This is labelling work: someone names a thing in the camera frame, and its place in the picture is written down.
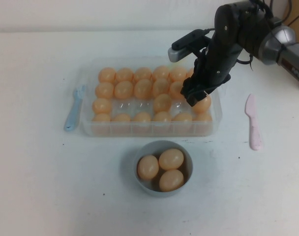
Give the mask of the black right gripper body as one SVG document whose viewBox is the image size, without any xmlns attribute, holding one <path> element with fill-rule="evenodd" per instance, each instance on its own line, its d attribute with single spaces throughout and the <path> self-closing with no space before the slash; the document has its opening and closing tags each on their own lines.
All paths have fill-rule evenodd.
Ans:
<svg viewBox="0 0 299 236">
<path fill-rule="evenodd" d="M 192 86 L 217 86 L 224 82 L 242 52 L 237 43 L 224 43 L 217 36 L 211 38 L 206 49 L 194 62 Z"/>
</svg>

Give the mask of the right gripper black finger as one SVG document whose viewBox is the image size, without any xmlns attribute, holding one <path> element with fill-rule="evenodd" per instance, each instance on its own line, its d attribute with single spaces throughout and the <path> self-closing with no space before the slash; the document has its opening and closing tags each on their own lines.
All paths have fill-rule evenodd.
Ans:
<svg viewBox="0 0 299 236">
<path fill-rule="evenodd" d="M 205 87 L 197 81 L 185 80 L 180 93 L 190 106 L 195 106 L 199 101 L 206 98 Z"/>
<path fill-rule="evenodd" d="M 214 90 L 216 90 L 220 86 L 220 83 L 209 83 L 206 88 L 206 93 L 211 94 Z"/>
</svg>

